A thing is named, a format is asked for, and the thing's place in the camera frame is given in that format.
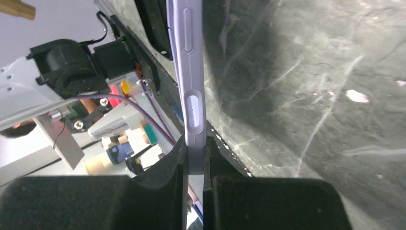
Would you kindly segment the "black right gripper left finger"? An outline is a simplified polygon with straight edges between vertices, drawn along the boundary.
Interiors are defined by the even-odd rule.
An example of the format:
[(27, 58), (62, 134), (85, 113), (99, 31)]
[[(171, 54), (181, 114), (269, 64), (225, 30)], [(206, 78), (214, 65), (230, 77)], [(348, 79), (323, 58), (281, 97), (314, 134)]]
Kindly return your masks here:
[(3, 230), (183, 230), (187, 218), (187, 147), (181, 137), (145, 172), (30, 176), (0, 197)]

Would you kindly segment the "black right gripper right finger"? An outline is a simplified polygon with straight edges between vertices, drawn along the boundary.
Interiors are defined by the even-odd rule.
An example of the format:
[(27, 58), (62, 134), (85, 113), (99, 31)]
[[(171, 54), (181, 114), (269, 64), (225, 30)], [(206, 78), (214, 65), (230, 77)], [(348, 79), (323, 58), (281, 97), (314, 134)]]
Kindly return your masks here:
[(207, 138), (203, 227), (206, 230), (350, 230), (330, 183), (310, 178), (250, 177)]

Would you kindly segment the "lilac cased smartphone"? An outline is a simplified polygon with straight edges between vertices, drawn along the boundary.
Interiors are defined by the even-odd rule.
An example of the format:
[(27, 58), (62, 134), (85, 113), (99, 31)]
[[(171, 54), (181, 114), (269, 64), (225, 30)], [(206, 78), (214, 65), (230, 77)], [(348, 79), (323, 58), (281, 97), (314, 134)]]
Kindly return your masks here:
[(190, 175), (204, 173), (206, 105), (203, 64), (203, 2), (166, 2), (169, 40), (180, 93)]

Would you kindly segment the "black phone case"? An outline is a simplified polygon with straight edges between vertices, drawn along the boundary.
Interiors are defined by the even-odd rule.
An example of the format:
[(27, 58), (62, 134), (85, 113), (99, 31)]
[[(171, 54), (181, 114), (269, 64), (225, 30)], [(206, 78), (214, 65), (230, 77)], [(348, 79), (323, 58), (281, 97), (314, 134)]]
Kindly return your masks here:
[(135, 0), (146, 36), (151, 46), (172, 61), (165, 0)]

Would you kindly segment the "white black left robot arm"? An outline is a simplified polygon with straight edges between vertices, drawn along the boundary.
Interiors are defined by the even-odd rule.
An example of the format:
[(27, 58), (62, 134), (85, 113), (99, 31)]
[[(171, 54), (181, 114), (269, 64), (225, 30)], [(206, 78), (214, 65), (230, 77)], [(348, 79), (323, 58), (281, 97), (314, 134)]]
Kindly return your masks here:
[(93, 50), (85, 42), (58, 39), (0, 70), (0, 125), (10, 127), (65, 100), (101, 92), (135, 69), (135, 55), (122, 38)]

